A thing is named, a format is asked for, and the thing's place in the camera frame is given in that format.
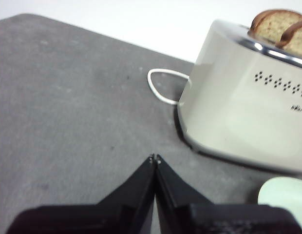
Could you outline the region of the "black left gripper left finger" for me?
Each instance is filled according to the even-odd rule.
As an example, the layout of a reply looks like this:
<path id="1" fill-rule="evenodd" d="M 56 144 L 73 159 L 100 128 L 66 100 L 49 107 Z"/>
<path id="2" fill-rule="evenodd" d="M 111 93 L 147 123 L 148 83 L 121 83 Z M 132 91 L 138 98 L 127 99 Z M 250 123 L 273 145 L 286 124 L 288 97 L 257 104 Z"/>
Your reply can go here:
<path id="1" fill-rule="evenodd" d="M 21 212 L 9 234 L 138 234 L 153 211 L 155 162 L 148 157 L 96 204 L 40 206 Z"/>

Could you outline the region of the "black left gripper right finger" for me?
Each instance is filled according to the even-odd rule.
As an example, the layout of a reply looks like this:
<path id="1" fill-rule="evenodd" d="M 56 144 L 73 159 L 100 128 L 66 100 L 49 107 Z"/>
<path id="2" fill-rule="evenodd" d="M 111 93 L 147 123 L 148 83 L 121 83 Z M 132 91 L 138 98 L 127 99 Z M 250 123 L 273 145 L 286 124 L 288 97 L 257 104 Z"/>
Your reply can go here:
<path id="1" fill-rule="evenodd" d="M 283 208 L 258 204 L 215 204 L 155 156 L 156 202 L 161 231 L 169 234 L 301 234 Z"/>

